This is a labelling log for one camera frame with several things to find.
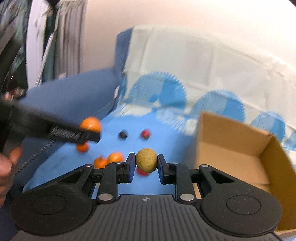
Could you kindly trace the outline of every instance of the orange fruit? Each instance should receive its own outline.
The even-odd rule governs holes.
[[[87,152],[89,150],[89,143],[76,144],[76,150],[79,152]]]
[[[105,168],[105,166],[108,164],[108,161],[106,158],[104,158],[103,156],[97,157],[94,160],[94,167],[95,169],[99,169],[99,168]]]
[[[123,160],[124,160],[124,156],[119,151],[112,152],[107,158],[107,161],[109,163],[116,162],[116,161],[123,161]]]
[[[89,131],[94,131],[94,132],[101,132],[102,131],[102,126],[101,122],[95,118],[94,116],[90,116],[86,119],[84,119],[80,123],[80,128],[89,130]]]

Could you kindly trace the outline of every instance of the gray ribbed panel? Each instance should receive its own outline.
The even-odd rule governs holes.
[[[36,237],[20,231],[12,241],[276,241],[273,234],[236,238],[209,226],[196,208],[173,200],[171,195],[122,195],[113,204],[100,205],[83,226],[67,234]]]

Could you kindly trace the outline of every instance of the round yellow fruit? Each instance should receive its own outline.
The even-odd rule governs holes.
[[[157,168],[157,155],[154,150],[144,148],[136,154],[137,167],[146,173],[154,172]]]

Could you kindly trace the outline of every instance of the metal screw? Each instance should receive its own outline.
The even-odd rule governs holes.
[[[194,196],[190,193],[184,193],[182,195],[180,195],[180,199],[183,200],[183,201],[192,201],[194,199]]]
[[[110,193],[102,193],[98,196],[101,201],[110,201],[113,198],[113,195]]]

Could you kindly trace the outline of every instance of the cardboard box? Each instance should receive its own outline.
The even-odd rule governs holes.
[[[296,173],[274,135],[204,112],[184,164],[196,169],[208,164],[272,193],[283,207],[276,234],[296,235]],[[194,188],[200,197],[196,184]]]

